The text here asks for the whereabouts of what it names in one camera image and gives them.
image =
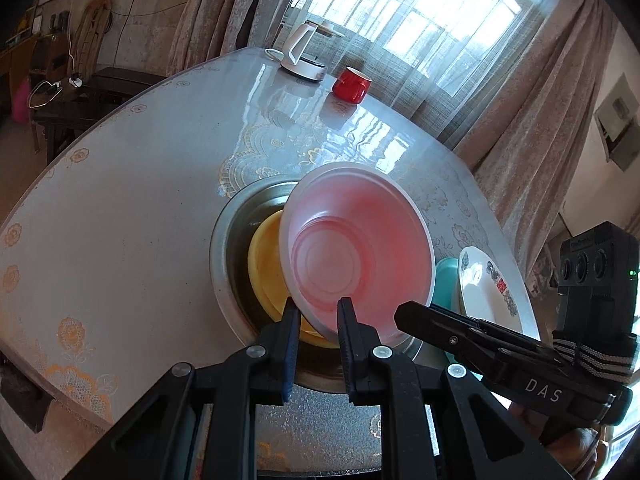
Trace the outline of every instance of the camera lens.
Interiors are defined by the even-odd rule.
[[[607,255],[602,249],[596,254],[596,259],[593,262],[593,272],[596,274],[596,278],[600,279],[604,276],[604,270],[607,268]]]
[[[560,266],[560,273],[562,274],[563,280],[569,279],[569,276],[571,275],[571,261],[569,259],[562,262],[562,265]]]
[[[578,283],[583,282],[587,277],[587,255],[584,253],[578,254],[578,261],[575,264],[575,277]]]

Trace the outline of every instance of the white dish with floral pattern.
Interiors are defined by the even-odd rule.
[[[522,333],[518,307],[498,266],[477,247],[466,247],[458,260],[452,309]]]

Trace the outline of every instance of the metal screw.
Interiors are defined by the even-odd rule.
[[[171,368],[171,373],[176,377],[184,377],[191,373],[191,365],[189,363],[178,363]]]
[[[373,355],[378,359],[389,359],[393,355],[394,351],[388,346],[376,346],[373,349]]]
[[[249,348],[246,349],[246,354],[249,357],[252,357],[253,359],[257,359],[258,357],[262,357],[266,353],[267,353],[266,348],[264,346],[261,346],[261,345],[249,346]]]
[[[452,364],[447,368],[447,372],[451,377],[455,377],[459,379],[460,377],[464,377],[466,375],[466,368],[463,365]]]

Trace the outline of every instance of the red cup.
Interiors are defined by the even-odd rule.
[[[371,86],[371,79],[348,66],[335,81],[332,92],[337,98],[359,105]]]

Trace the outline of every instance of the stainless steel basin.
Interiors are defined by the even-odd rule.
[[[243,345],[250,345],[271,318],[255,297],[247,271],[249,244],[258,226],[283,209],[297,184],[286,176],[258,180],[240,190],[225,205],[213,229],[210,272],[220,310]],[[414,359],[422,342],[408,338],[396,349]],[[296,383],[321,392],[343,394],[344,379],[338,349],[300,341]]]

